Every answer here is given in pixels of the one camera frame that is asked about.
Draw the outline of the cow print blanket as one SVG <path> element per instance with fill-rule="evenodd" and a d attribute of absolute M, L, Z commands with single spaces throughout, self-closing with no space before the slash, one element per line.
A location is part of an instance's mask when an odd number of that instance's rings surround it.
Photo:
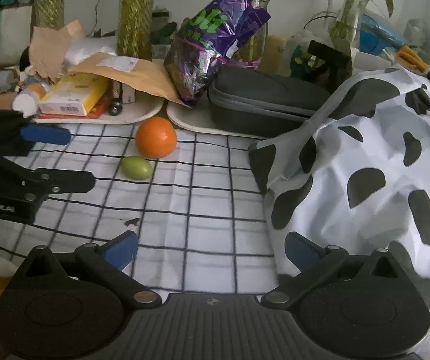
<path fill-rule="evenodd" d="M 253 145 L 249 162 L 279 275 L 297 273 L 293 232 L 353 254 L 387 248 L 430 308 L 430 72 L 347 80 L 301 127 Z"/>

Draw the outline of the yellow white medicine box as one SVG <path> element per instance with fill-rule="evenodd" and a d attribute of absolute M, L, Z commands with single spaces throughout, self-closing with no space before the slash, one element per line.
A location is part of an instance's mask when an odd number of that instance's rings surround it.
<path fill-rule="evenodd" d="M 39 102 L 46 115 L 87 116 L 103 97 L 110 80 L 89 73 L 77 73 L 60 79 Z"/>

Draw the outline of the white oval tray left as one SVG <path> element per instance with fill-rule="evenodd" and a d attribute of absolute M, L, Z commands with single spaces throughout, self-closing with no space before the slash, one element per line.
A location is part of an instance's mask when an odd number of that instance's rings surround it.
<path fill-rule="evenodd" d="M 90 112 L 87 117 L 72 115 L 39 115 L 33 119 L 38 124 L 86 124 L 86 125 L 133 125 L 155 116 L 163 107 L 165 100 L 149 94 L 141 94 L 135 103 L 123 105 L 119 115 L 110 115 L 106 108 Z"/>

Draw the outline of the large orange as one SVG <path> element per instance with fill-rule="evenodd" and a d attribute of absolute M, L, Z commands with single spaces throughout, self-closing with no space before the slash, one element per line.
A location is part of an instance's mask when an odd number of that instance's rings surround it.
<path fill-rule="evenodd" d="M 145 120 L 135 134 L 135 146 L 143 157 L 164 158 L 175 150 L 176 145 L 175 129 L 167 119 L 161 117 Z"/>

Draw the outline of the purple snack bag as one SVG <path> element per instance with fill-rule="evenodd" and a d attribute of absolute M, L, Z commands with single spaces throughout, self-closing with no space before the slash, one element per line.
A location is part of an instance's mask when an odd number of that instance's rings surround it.
<path fill-rule="evenodd" d="M 253 0 L 212 0 L 185 22 L 164 60 L 182 103 L 195 106 L 221 67 L 269 19 Z"/>

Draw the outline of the white tray right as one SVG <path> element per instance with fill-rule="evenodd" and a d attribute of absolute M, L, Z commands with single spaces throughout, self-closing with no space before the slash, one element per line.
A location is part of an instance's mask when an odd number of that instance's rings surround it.
<path fill-rule="evenodd" d="M 177 127 L 191 131 L 193 133 L 203 133 L 210 135 L 242 137 L 262 140 L 262 136 L 255 136 L 244 133 L 233 133 L 216 127 L 211 119 L 208 99 L 203 97 L 196 107 L 188 108 L 175 102 L 167 102 L 166 113 L 168 119 Z"/>

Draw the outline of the glass vase right with bamboo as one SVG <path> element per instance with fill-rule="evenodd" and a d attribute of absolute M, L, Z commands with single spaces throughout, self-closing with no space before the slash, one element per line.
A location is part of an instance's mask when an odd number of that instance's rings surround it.
<path fill-rule="evenodd" d="M 362 18 L 369 0 L 343 0 L 343 7 L 329 31 L 330 38 L 335 41 L 348 41 L 351 47 L 360 44 Z"/>

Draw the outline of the black white checkered tablecloth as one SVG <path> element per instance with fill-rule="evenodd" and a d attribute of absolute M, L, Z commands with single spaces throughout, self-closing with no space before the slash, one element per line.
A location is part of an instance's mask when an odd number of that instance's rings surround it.
<path fill-rule="evenodd" d="M 49 197 L 33 225 L 0 219 L 0 257 L 20 264 L 36 245 L 71 252 L 134 230 L 137 258 L 127 275 L 161 295 L 273 289 L 277 272 L 246 138 L 177 132 L 177 147 L 135 181 L 120 169 L 135 155 L 133 125 L 71 127 L 67 146 L 38 144 L 17 163 L 87 171 L 88 193 Z"/>

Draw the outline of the white cylinder container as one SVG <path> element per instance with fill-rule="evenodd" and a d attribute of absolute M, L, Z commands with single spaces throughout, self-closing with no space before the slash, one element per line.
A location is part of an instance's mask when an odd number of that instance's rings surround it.
<path fill-rule="evenodd" d="M 12 110 L 23 114 L 24 118 L 38 113 L 39 103 L 50 90 L 46 83 L 34 83 L 20 91 L 12 102 Z"/>

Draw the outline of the green jujube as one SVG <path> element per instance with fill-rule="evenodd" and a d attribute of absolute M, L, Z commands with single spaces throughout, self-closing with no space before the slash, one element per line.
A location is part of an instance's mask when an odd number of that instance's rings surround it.
<path fill-rule="evenodd" d="M 120 170 L 131 180 L 146 180 L 152 177 L 153 168 L 146 158 L 125 157 L 120 162 Z"/>

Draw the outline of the black zipper case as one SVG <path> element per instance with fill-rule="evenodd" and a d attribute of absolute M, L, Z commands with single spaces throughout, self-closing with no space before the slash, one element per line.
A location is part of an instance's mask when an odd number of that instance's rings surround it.
<path fill-rule="evenodd" d="M 223 67 L 207 90 L 210 116 L 231 133 L 276 137 L 299 128 L 329 92 L 299 78 Z"/>

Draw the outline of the glass vase centre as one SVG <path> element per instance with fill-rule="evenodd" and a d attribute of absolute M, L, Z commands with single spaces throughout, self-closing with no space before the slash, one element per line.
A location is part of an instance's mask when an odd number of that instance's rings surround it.
<path fill-rule="evenodd" d="M 151 60 L 154 0 L 119 0 L 117 54 Z"/>

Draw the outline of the brown paper envelope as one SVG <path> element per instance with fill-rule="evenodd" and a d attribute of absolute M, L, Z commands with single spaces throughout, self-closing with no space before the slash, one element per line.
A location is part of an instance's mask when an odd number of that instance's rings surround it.
<path fill-rule="evenodd" d="M 166 68 L 146 59 L 97 53 L 70 67 L 68 72 L 106 77 L 137 91 L 185 106 Z"/>

